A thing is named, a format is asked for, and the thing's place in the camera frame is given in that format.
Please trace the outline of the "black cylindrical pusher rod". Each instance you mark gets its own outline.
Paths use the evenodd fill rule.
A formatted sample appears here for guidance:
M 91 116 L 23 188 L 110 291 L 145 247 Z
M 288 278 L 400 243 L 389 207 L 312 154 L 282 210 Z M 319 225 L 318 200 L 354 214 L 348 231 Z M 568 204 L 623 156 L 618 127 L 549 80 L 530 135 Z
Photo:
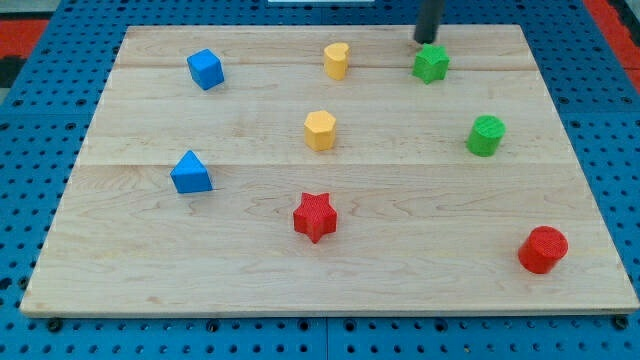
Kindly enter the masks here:
M 421 0 L 414 30 L 414 40 L 419 44 L 431 44 L 444 13 L 445 0 Z

